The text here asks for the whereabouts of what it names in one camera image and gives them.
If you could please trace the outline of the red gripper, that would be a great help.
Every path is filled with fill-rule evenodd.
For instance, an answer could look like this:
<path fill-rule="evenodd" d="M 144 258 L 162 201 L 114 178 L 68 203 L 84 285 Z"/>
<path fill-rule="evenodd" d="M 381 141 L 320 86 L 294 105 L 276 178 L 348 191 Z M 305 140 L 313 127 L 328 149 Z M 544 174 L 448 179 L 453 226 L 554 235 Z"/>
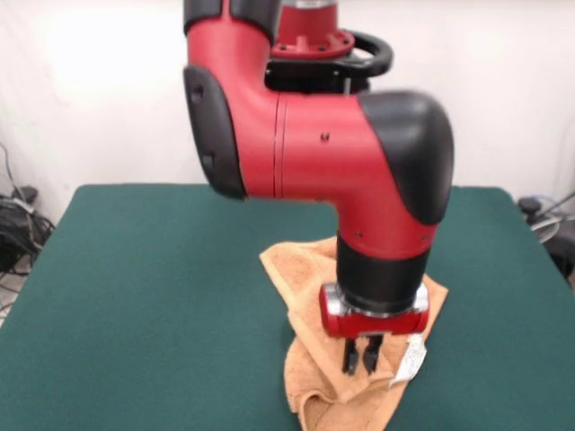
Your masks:
<path fill-rule="evenodd" d="M 420 284 L 411 306 L 397 314 L 369 314 L 354 309 L 343 300 L 337 283 L 323 285 L 319 291 L 319 306 L 324 331 L 332 338 L 367 337 L 363 364 L 368 373 L 377 368 L 379 352 L 384 335 L 408 335 L 422 333 L 428 324 L 430 313 L 429 289 Z M 342 372 L 354 375 L 358 367 L 356 339 L 346 339 Z"/>

